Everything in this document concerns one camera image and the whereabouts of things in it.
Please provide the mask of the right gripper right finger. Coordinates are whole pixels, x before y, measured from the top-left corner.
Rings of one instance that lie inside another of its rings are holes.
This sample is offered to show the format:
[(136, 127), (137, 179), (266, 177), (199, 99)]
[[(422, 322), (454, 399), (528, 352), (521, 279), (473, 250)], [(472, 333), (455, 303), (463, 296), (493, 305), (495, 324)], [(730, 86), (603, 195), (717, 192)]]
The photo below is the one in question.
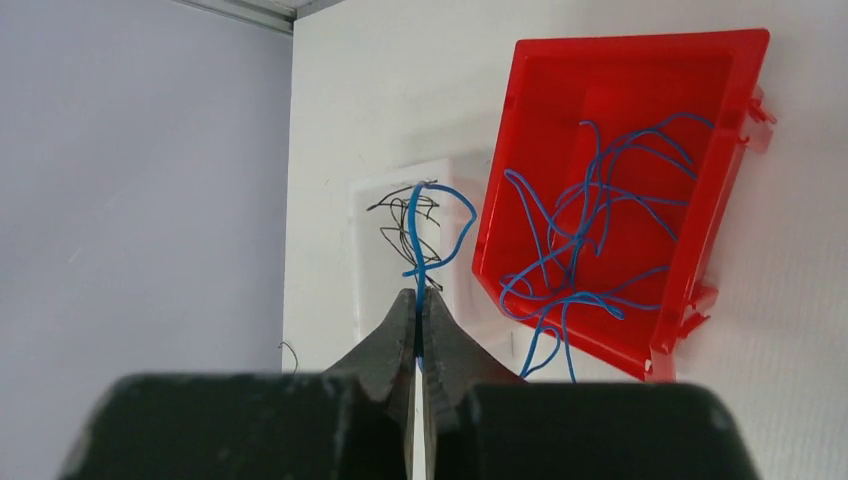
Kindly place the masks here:
[(524, 381), (457, 324), (433, 288), (423, 294), (421, 361), (426, 477), (476, 479), (473, 389)]

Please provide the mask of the red bin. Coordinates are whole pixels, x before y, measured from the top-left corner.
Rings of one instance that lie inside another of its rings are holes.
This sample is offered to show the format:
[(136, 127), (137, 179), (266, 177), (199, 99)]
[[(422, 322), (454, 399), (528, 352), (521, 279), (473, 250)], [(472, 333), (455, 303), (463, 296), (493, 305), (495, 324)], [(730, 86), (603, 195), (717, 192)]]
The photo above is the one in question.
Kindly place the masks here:
[(647, 382), (718, 291), (741, 160), (775, 118), (767, 29), (543, 38), (514, 50), (472, 269), (509, 318)]

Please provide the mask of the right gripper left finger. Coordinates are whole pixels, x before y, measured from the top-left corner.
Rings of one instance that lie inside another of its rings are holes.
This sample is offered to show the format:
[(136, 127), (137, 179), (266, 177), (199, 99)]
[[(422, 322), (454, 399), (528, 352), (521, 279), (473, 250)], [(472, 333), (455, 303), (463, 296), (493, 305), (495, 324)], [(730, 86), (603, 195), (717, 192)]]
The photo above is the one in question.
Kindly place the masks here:
[(334, 436), (336, 479), (410, 479), (415, 421), (415, 291), (324, 372), (343, 387)]

